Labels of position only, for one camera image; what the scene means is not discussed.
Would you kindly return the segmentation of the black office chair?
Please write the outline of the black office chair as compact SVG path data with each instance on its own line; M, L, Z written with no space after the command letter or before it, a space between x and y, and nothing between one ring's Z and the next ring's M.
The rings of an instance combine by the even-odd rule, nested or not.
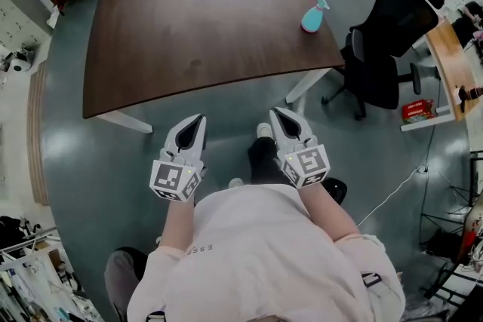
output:
M420 93L417 67L410 65L408 74L399 75L396 59L414 43L437 27L436 13L445 0L375 0L367 19L349 28L346 45L341 50L344 67L337 68L344 77L343 86L332 96L321 99L329 104L345 90L358 101L360 112L355 119L366 118L366 104L394 110L399 103L399 85L411 82Z

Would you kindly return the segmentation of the red box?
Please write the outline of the red box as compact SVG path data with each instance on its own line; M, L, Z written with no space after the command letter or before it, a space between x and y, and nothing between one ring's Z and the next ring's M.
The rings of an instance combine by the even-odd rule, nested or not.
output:
M421 99L402 106L401 115L405 124L413 124L434 118L433 100Z

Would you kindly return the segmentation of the white round appliance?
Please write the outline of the white round appliance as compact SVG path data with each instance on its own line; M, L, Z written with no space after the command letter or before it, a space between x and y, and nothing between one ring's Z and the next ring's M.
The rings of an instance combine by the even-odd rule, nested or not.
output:
M10 64L15 72L28 72L32 68L32 61L23 57L14 57Z

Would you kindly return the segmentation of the person's left forearm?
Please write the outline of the person's left forearm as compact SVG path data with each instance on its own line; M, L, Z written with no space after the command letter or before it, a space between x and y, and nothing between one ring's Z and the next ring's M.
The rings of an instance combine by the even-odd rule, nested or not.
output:
M185 252L193 241L195 200L171 201L158 245Z

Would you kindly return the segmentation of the person's black trousers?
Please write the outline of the person's black trousers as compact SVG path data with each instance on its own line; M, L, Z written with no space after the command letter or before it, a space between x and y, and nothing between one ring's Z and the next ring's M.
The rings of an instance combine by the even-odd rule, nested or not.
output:
M283 184L291 185L289 179L280 170L276 161L277 148L271 137L257 138L248 149L248 160L251 167L251 184Z

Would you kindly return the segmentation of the person's white shirt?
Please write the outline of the person's white shirt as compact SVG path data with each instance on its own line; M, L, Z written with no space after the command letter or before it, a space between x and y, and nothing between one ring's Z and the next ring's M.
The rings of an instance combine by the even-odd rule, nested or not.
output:
M288 185L243 185L195 202L183 252L158 246L128 322L399 322L405 294L373 235L336 242Z

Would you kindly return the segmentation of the dark brown wooden table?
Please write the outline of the dark brown wooden table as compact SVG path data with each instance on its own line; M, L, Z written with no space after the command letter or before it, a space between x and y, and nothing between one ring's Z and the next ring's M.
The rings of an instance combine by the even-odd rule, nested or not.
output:
M222 84L329 69L343 58L328 24L305 32L307 0L99 0L82 116Z

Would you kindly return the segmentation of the teal spray bottle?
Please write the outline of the teal spray bottle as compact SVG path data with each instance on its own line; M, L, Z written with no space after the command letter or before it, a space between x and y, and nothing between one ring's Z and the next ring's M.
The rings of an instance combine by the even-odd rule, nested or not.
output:
M326 0L315 0L315 5L311 7L301 20L301 27L309 33L317 32L323 22L324 12L330 9Z

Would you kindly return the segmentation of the light wooden desk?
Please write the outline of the light wooden desk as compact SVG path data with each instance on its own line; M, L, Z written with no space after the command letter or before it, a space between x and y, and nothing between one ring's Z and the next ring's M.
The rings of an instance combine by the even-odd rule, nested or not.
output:
M449 112L455 121L462 121L478 105L478 100L466 101L463 112L456 99L460 87L464 86L466 91L476 87L471 61L447 19L441 19L425 38L445 89Z

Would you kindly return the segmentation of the cluttered white workbench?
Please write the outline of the cluttered white workbench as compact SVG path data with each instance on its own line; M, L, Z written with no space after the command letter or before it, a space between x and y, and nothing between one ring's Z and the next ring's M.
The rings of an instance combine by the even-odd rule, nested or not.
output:
M0 322L105 322L55 227L0 216Z

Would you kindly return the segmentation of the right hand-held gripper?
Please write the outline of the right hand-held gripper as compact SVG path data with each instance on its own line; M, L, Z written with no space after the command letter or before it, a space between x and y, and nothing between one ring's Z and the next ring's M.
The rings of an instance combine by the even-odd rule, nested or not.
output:
M270 110L272 132L278 146L281 171L301 189L322 182L331 170L325 147L312 136L306 119L290 109Z

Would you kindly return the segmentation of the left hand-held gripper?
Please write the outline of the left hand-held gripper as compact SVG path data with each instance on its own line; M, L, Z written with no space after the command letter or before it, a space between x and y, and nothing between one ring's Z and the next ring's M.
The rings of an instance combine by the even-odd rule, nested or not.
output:
M206 127L204 115L192 115L169 130L159 159L152 163L149 181L159 198L186 203L194 195L205 171L201 157Z

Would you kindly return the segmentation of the black round stool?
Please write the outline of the black round stool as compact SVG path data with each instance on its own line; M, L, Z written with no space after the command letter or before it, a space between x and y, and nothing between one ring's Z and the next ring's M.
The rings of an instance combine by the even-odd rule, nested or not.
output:
M321 182L328 194L338 203L342 204L346 197L347 185L339 179L328 177Z

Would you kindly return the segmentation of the person's right forearm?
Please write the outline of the person's right forearm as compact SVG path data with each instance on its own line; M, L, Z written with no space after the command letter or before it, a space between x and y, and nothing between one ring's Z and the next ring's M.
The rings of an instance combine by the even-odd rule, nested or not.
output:
M305 186L297 191L311 221L333 242L359 234L352 217L330 196L322 184Z

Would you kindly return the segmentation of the black metal stand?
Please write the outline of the black metal stand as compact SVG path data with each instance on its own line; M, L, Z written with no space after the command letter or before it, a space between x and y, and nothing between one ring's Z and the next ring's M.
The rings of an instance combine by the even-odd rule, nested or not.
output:
M473 290L483 290L483 150L469 153L469 187L445 182L457 201L443 216L422 212L420 219L435 226L421 246L443 260L436 279L423 289L427 299L461 306Z

